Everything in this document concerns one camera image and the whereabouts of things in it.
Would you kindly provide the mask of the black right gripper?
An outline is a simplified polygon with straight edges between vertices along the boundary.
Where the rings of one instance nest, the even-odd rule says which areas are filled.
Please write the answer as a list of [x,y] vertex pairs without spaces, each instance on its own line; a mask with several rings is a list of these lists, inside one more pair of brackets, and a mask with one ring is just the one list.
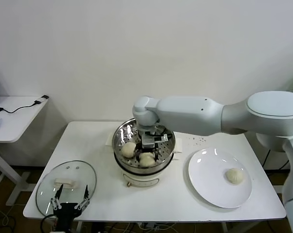
[[159,148],[141,148],[135,150],[135,158],[139,162],[140,161],[140,154],[141,153],[153,153],[154,154],[154,160],[157,161],[158,157],[160,155],[160,149]]

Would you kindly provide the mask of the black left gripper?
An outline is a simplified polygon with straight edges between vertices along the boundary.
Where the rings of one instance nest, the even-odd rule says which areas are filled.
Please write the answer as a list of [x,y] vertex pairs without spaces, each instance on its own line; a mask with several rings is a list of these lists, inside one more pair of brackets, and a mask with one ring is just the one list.
[[60,203],[60,196],[63,190],[63,184],[56,191],[55,196],[51,198],[51,205],[53,208],[53,214],[57,218],[55,226],[56,232],[70,233],[72,223],[75,218],[82,214],[81,209],[86,209],[90,203],[88,185],[86,185],[84,198],[78,203]]

